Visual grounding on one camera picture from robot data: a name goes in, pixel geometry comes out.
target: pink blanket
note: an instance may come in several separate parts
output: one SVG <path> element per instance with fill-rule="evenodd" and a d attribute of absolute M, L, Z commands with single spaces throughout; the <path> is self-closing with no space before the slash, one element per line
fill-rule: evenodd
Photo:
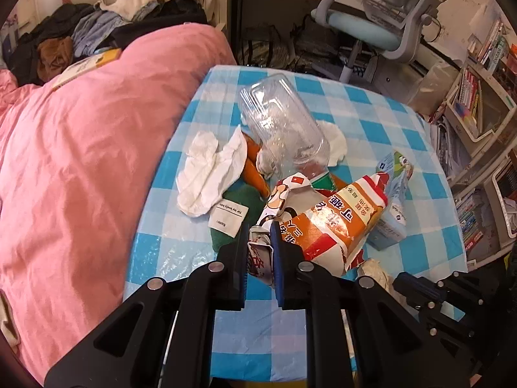
<path fill-rule="evenodd" d="M 0 71 L 0 285 L 40 382 L 122 300 L 154 170 L 224 35 L 162 29 L 120 60 L 51 86 Z"/>

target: carrot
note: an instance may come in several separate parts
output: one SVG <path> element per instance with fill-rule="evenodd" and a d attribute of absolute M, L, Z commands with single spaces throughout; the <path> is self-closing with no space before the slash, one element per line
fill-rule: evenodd
<path fill-rule="evenodd" d="M 344 187 L 347 187 L 348 184 L 343 181 L 341 178 L 338 178 L 337 176 L 335 176 L 334 174 L 330 174 L 330 176 L 332 177 L 332 179 L 334 180 L 334 184 L 335 186 L 337 187 L 338 191 L 342 190 Z"/>
<path fill-rule="evenodd" d="M 242 179 L 248 185 L 255 187 L 260 192 L 260 196 L 263 199 L 269 198 L 269 186 L 264 180 L 264 177 L 258 173 L 255 164 L 249 159 L 246 159 L 244 169 L 242 170 Z"/>
<path fill-rule="evenodd" d="M 246 139 L 246 144 L 248 145 L 248 158 L 253 162 L 253 164 L 257 163 L 257 154 L 260 151 L 260 146 L 255 143 L 249 135 L 246 133 L 242 133 L 244 138 Z"/>

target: food wrapper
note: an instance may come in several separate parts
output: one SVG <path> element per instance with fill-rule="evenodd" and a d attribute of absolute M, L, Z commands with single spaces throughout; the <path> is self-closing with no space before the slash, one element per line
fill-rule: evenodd
<path fill-rule="evenodd" d="M 334 275 L 341 276 L 358 266 L 363 262 L 361 248 L 366 233 L 386 205 L 383 189 L 387 180 L 388 175 L 382 173 L 365 176 L 337 193 L 324 192 L 329 197 L 314 190 L 301 173 L 279 181 L 257 225 L 250 229 L 248 272 L 273 285 L 269 239 L 273 220 L 282 223 L 285 241 L 300 245 L 307 260 Z"/>
<path fill-rule="evenodd" d="M 403 202 L 406 198 L 408 181 L 413 174 L 413 165 L 402 154 L 395 151 L 379 162 L 377 172 L 389 175 L 386 186 L 388 205 L 377 226 L 369 234 L 368 243 L 377 249 L 384 249 L 407 237 Z"/>
<path fill-rule="evenodd" d="M 248 272 L 272 286 L 272 248 L 269 230 L 273 220 L 290 220 L 311 206 L 326 199 L 314 190 L 311 181 L 296 173 L 277 182 L 256 226 L 250 228 Z"/>
<path fill-rule="evenodd" d="M 303 256 L 340 277 L 352 268 L 365 237 L 388 202 L 388 175 L 378 173 L 346 186 L 280 225 L 282 239 L 301 246 Z"/>

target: white tissue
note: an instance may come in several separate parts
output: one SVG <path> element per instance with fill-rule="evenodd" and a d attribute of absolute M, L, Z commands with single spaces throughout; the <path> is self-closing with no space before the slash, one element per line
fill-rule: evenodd
<path fill-rule="evenodd" d="M 240 126 L 218 153 L 217 146 L 212 132 L 198 131 L 187 152 L 185 168 L 176 177 L 177 204 L 187 216 L 207 213 L 244 169 L 247 146 Z"/>
<path fill-rule="evenodd" d="M 328 123 L 327 121 L 316 122 L 330 145 L 328 166 L 337 166 L 339 162 L 343 161 L 348 152 L 346 138 L 336 124 Z"/>
<path fill-rule="evenodd" d="M 321 132 L 327 139 L 330 145 L 330 156 L 328 159 L 329 167 L 337 166 L 342 162 L 348 152 L 346 146 L 346 138 L 336 124 L 328 123 L 327 121 L 316 121 L 320 127 Z M 266 179 L 269 179 L 274 172 L 273 160 L 268 153 L 263 149 L 257 154 L 257 171 Z"/>
<path fill-rule="evenodd" d="M 390 280 L 384 269 L 381 267 L 381 263 L 373 258 L 367 259 L 363 264 L 359 266 L 357 275 L 370 276 L 373 278 L 384 290 L 389 292 Z"/>

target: pile of clothes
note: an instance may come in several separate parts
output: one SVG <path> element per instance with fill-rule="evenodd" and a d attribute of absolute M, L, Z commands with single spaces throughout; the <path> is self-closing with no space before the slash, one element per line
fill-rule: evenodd
<path fill-rule="evenodd" d="M 22 35 L 5 62 L 19 86 L 42 85 L 76 61 L 111 48 L 125 49 L 146 33 L 185 22 L 207 24 L 214 4 L 215 0 L 65 4 Z"/>

